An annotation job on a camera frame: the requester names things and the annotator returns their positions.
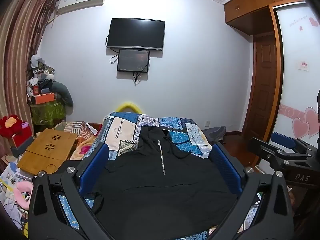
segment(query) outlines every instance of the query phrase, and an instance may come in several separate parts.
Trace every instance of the small red heart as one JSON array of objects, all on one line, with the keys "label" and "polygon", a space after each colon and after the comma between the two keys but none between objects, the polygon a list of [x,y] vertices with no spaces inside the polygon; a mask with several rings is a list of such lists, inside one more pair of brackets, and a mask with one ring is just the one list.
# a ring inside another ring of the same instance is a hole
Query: small red heart
[{"label": "small red heart", "polygon": [[305,137],[309,132],[309,128],[307,122],[301,122],[297,117],[292,120],[292,130],[295,138]]},{"label": "small red heart", "polygon": [[318,114],[312,107],[308,107],[304,112],[304,120],[309,124],[309,138],[319,132]]},{"label": "small red heart", "polygon": [[313,19],[312,17],[310,17],[310,18],[309,18],[309,21],[311,22],[311,25],[312,25],[312,26],[318,27],[319,23],[318,23],[315,19]]}]

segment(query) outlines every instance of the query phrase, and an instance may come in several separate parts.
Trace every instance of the metal bolt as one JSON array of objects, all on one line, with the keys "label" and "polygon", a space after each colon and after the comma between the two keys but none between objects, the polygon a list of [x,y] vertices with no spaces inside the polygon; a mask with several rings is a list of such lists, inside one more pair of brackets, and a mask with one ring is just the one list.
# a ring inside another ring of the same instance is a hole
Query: metal bolt
[{"label": "metal bolt", "polygon": [[67,168],[67,173],[73,173],[75,171],[74,167]]},{"label": "metal bolt", "polygon": [[245,168],[245,172],[247,172],[247,173],[254,173],[254,170],[253,170],[252,167],[246,167],[246,168]]},{"label": "metal bolt", "polygon": [[44,176],[44,175],[45,175],[45,171],[39,171],[39,172],[38,172],[38,176],[39,176],[39,177],[42,177],[42,176]]},{"label": "metal bolt", "polygon": [[276,175],[277,175],[278,177],[282,177],[282,176],[283,176],[283,174],[282,174],[281,171],[276,171]]}]

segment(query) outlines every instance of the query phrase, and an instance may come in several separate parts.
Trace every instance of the stuffed toy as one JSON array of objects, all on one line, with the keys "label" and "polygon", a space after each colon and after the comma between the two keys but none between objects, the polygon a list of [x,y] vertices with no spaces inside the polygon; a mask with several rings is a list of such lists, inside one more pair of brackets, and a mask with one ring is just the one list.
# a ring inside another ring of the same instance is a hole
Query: stuffed toy
[{"label": "stuffed toy", "polygon": [[15,114],[0,119],[0,135],[5,138],[11,138],[12,135],[22,131],[22,120]]}]

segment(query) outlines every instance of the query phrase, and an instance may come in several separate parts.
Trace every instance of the curtain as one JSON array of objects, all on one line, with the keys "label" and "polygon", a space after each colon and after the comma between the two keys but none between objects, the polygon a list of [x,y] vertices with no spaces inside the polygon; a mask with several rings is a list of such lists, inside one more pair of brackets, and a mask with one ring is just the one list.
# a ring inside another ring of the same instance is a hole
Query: curtain
[{"label": "curtain", "polygon": [[[56,0],[13,0],[0,24],[0,118],[16,114],[33,129],[26,81],[30,59],[39,47]],[[9,154],[0,137],[0,157]]]}]

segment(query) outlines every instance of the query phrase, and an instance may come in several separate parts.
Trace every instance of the wall-mounted air conditioner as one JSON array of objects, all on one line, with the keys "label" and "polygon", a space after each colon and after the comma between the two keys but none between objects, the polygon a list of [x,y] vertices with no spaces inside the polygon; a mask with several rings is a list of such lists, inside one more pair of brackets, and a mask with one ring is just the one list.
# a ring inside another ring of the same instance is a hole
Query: wall-mounted air conditioner
[{"label": "wall-mounted air conditioner", "polygon": [[87,7],[103,5],[104,0],[60,0],[58,13],[63,14]]}]

